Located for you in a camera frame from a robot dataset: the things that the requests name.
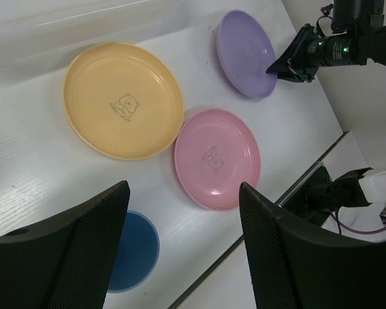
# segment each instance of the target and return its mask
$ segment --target plate rim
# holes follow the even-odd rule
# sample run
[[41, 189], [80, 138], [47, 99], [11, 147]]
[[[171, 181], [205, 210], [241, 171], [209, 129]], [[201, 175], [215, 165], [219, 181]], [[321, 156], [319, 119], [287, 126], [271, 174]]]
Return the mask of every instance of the plate rim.
[[180, 173], [179, 173], [179, 167], [177, 165], [177, 149], [178, 149], [178, 141], [179, 141], [179, 138], [184, 130], [184, 128], [187, 126], [187, 124], [193, 120], [194, 118], [196, 118], [197, 116], [203, 114], [203, 113], [207, 113], [208, 111], [218, 111], [218, 112], [223, 112], [223, 113], [227, 113], [233, 117], [235, 117], [236, 119], [238, 119], [241, 123], [243, 123], [243, 125], [245, 126], [245, 128], [249, 131], [250, 135], [251, 135], [251, 138], [254, 140], [255, 142], [255, 145], [257, 147], [257, 153], [258, 153], [258, 157], [259, 157], [259, 164], [258, 164], [258, 179], [255, 183], [255, 187], [257, 187], [258, 183], [260, 182], [260, 176], [262, 174], [262, 154], [260, 152], [260, 148], [258, 146], [258, 142], [257, 142], [257, 139], [256, 137], [254, 136], [253, 132], [250, 130], [249, 126], [240, 118], [238, 117], [236, 114], [226, 110], [226, 109], [222, 109], [222, 108], [208, 108], [206, 110], [203, 110], [203, 111], [200, 111], [199, 113], [196, 113], [195, 115], [193, 115], [191, 118], [189, 118], [188, 120], [186, 120], [186, 122], [183, 124], [180, 132], [179, 132], [179, 135], [177, 137], [177, 140], [175, 141], [175, 146], [174, 146], [174, 166], [175, 166], [175, 171], [176, 171], [176, 174], [177, 174], [177, 178], [179, 180], [179, 183], [181, 184], [181, 187], [184, 189], [184, 192], [187, 193], [187, 195], [194, 201], [196, 202], [197, 204], [199, 204], [201, 207], [205, 208], [205, 209], [209, 209], [211, 211], [216, 211], [216, 212], [229, 212], [229, 211], [233, 211], [235, 209], [237, 209], [239, 207], [239, 205], [231, 208], [231, 209], [225, 209], [225, 210], [220, 210], [220, 209], [214, 209], [214, 208], [211, 208], [211, 207], [208, 207], [202, 203], [200, 203], [199, 201], [197, 201], [197, 199], [195, 199], [191, 194], [190, 192], [186, 189], [186, 186], [184, 185], [183, 181], [181, 180], [181, 177], [180, 177]]
[[[138, 50], [141, 50], [143, 51], [144, 53], [147, 53], [148, 55], [152, 56], [153, 58], [155, 58], [157, 61], [159, 61], [163, 67], [165, 67], [168, 72], [170, 73], [170, 75], [173, 77], [173, 80], [177, 86], [177, 89], [180, 93], [180, 97], [181, 97], [181, 100], [180, 100], [180, 103], [181, 103], [181, 109], [182, 109], [182, 113], [181, 113], [181, 118], [180, 118], [180, 121], [179, 121], [179, 124], [178, 124], [178, 128], [176, 130], [177, 134], [175, 134], [174, 137], [171, 138], [171, 142], [168, 143], [168, 145], [166, 144], [165, 147], [163, 147], [160, 151], [157, 151], [157, 152], [154, 152], [152, 154], [149, 154], [149, 155], [146, 155], [146, 156], [138, 156], [136, 158], [128, 158], [128, 157], [123, 157], [123, 156], [115, 156], [114, 154], [111, 154], [111, 153], [108, 153], [106, 151], [103, 151], [97, 147], [95, 147], [93, 144], [91, 144], [89, 141], [87, 141], [86, 138], [84, 138], [81, 133], [78, 131], [78, 129], [73, 125], [72, 123], [72, 120], [70, 118], [70, 115], [67, 111], [67, 107], [66, 107], [66, 99], [65, 99], [65, 89], [66, 89], [66, 80], [68, 78], [68, 75], [70, 73], [70, 70], [72, 69], [73, 65], [78, 61], [78, 59], [80, 59], [85, 53], [88, 53], [96, 48], [100, 48], [100, 47], [103, 47], [103, 46], [108, 46], [108, 45], [114, 45], [114, 44], [118, 44], [118, 45], [123, 45], [123, 46], [127, 46], [127, 47], [132, 47], [132, 48], [136, 48]], [[182, 126], [183, 126], [183, 121], [184, 121], [184, 114], [186, 112], [186, 107], [185, 107], [185, 104], [184, 104], [184, 96], [183, 96], [183, 92], [181, 90], [181, 87], [180, 87], [180, 84], [178, 82], [178, 80], [175, 78], [175, 75], [174, 73], [170, 70], [170, 68], [163, 62], [161, 61], [161, 59], [159, 59], [156, 55], [154, 55], [153, 53], [151, 53], [150, 51], [148, 51], [147, 49], [145, 48], [142, 48], [138, 45], [135, 45], [135, 44], [131, 44], [131, 43], [126, 43], [126, 42], [118, 42], [118, 41], [111, 41], [111, 42], [103, 42], [103, 43], [100, 43], [100, 44], [95, 44], [94, 46], [91, 46], [89, 48], [86, 48], [85, 50], [83, 50], [82, 52], [80, 52], [80, 54], [78, 54], [73, 61], [71, 61], [70, 65], [68, 66], [67, 70], [66, 70], [66, 73], [64, 75], [64, 79], [63, 79], [63, 106], [64, 106], [64, 113], [66, 114], [66, 117], [68, 119], [68, 122], [70, 123], [70, 126], [73, 128], [73, 130], [78, 134], [78, 136], [80, 137], [81, 140], [83, 140], [87, 145], [89, 145], [92, 149], [96, 150], [97, 152], [99, 153], [102, 153], [106, 156], [109, 156], [110, 158], [114, 158], [114, 159], [118, 159], [118, 160], [125, 160], [125, 161], [139, 161], [139, 160], [145, 160], [145, 159], [148, 159], [148, 158], [152, 158], [153, 156], [156, 156], [160, 153], [162, 153], [163, 151], [165, 151], [178, 137], [178, 135], [180, 134], [180, 130], [182, 129]]]

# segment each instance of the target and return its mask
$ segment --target teddy bear print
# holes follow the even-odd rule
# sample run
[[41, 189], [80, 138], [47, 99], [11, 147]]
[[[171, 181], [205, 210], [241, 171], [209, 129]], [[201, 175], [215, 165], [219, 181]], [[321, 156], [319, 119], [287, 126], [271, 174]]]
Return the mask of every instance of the teddy bear print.
[[137, 107], [140, 106], [140, 103], [129, 93], [126, 93], [124, 97], [121, 97], [118, 102], [114, 103], [114, 106], [122, 111], [127, 118], [130, 118], [137, 110]]
[[214, 169], [214, 171], [218, 171], [224, 165], [221, 156], [218, 154], [216, 147], [212, 147], [203, 157], [203, 160], [208, 163], [208, 165]]

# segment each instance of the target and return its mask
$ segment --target purple cable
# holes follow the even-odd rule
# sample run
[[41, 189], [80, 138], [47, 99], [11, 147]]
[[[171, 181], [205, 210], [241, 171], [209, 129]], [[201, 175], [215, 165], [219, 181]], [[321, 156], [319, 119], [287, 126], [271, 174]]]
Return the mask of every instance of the purple cable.
[[[333, 214], [333, 213], [330, 213], [330, 216], [333, 218], [334, 221], [337, 222], [336, 220], [336, 216]], [[377, 233], [381, 233], [381, 232], [384, 232], [386, 231], [386, 226], [384, 228], [381, 228], [379, 230], [370, 230], [368, 232], [365, 232], [365, 231], [362, 231], [362, 230], [354, 230], [354, 229], [351, 229], [350, 227], [344, 225], [342, 222], [340, 222], [339, 220], [339, 224], [345, 228], [346, 230], [348, 230], [349, 232], [352, 232], [352, 233], [356, 233], [356, 234], [361, 234], [361, 235], [373, 235], [373, 234], [377, 234]]]

